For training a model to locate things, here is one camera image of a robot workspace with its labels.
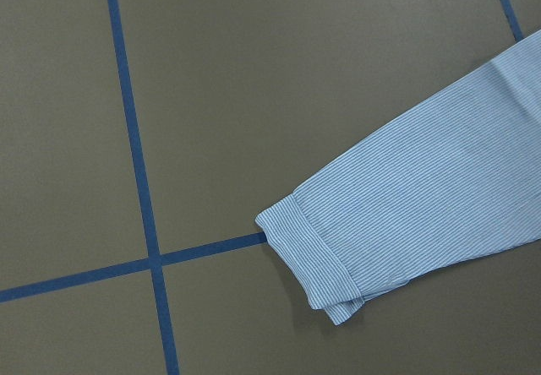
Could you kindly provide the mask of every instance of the blue tape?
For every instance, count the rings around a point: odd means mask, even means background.
[[[190,259],[207,257],[213,254],[225,253],[227,251],[238,250],[239,248],[262,244],[266,241],[267,239],[264,232],[248,234],[247,236],[236,237],[221,242],[212,242],[211,244],[205,244],[203,246],[163,254],[161,256],[161,264],[170,265],[181,263],[183,261],[189,261]]]
[[[129,77],[128,57],[126,55],[122,23],[120,21],[120,10],[118,7],[118,0],[107,0],[107,2],[109,5],[109,15],[111,17],[112,39],[117,56],[118,77],[120,80],[120,89],[122,91],[124,114],[126,117],[126,125],[128,127],[129,145],[134,163],[135,181],[137,182],[137,191],[139,193],[139,205],[141,208],[143,227],[145,229],[146,248],[149,254],[152,285],[154,287],[158,323],[160,324],[161,343],[166,360],[167,373],[169,375],[178,375],[180,370],[178,367],[177,349],[175,347],[175,339],[172,332],[171,314],[169,313],[165,280],[161,268],[160,248],[158,246],[156,224],[154,222],[152,202],[150,201],[150,189],[146,176],[145,160],[143,158],[143,149],[139,136],[134,94],[132,91],[131,79]]]
[[[507,17],[507,22],[509,23],[509,26],[511,27],[511,31],[513,35],[515,36],[515,41],[518,42],[524,38],[522,35],[521,26],[518,24],[518,20],[515,15],[515,11],[513,10],[513,7],[511,6],[510,0],[500,0],[501,7],[504,9],[505,16]]]
[[[42,293],[59,291],[61,289],[70,288],[72,286],[89,284],[98,280],[108,280],[121,275],[133,274],[135,272],[145,271],[149,269],[149,260],[138,259],[129,263],[112,265],[110,267],[93,269],[91,271],[81,272],[56,278],[54,280],[44,280],[16,288],[0,291],[0,303],[14,301],[22,297],[40,295]]]

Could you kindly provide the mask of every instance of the gray floor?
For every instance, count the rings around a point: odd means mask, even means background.
[[[511,0],[525,35],[541,0]],[[107,0],[0,0],[0,291],[146,257]],[[499,0],[119,0],[163,253],[512,45]],[[541,244],[340,327],[266,245],[164,268],[187,374],[541,373]],[[0,304],[0,374],[166,373],[150,273]]]

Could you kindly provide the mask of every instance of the folded cuff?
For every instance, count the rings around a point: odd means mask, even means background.
[[[363,305],[361,291],[346,267],[309,224],[293,194],[261,212],[255,221],[301,283],[313,309],[325,309],[339,324]],[[350,301],[354,303],[345,309],[343,302]]]

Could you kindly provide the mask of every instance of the grid line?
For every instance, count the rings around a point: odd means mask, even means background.
[[[77,274],[62,276],[53,280],[43,280],[33,284],[17,286],[0,291],[0,303],[14,301],[23,297],[59,291],[72,286],[90,284],[99,280],[108,280],[117,276],[133,274],[150,269],[148,258],[115,264],[105,268],[93,269]]]
[[[132,91],[131,79],[129,77],[128,56],[126,54],[126,46],[124,43],[120,9],[118,7],[118,0],[107,0],[107,3],[109,6],[109,15],[111,17],[112,39],[117,57],[118,78],[120,81],[120,90],[122,92],[126,126],[128,128],[129,146],[132,153],[132,161],[134,163],[137,192],[139,194],[139,206],[141,208],[141,217],[143,219],[143,227],[145,230],[146,248],[149,255],[148,261],[150,274],[152,276],[154,299],[156,301],[156,312],[158,315],[158,323],[160,324],[161,343],[166,360],[167,374],[178,375],[180,369],[178,366],[177,348],[175,346],[175,338],[172,331],[166,284],[163,277],[163,268],[161,266],[160,247],[156,234],[156,223],[152,211],[150,189],[145,169],[145,159],[143,157],[143,148],[139,136],[137,114],[135,112],[134,94]]]
[[[505,17],[507,18],[507,23],[511,28],[511,32],[515,37],[515,42],[519,42],[524,38],[521,30],[521,26],[518,24],[518,19],[516,18],[515,11],[511,6],[511,0],[500,0],[501,7],[504,10]]]

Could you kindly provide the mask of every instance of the blue and white striped fabric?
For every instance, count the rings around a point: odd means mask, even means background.
[[[259,214],[334,324],[433,269],[541,238],[541,31]]]

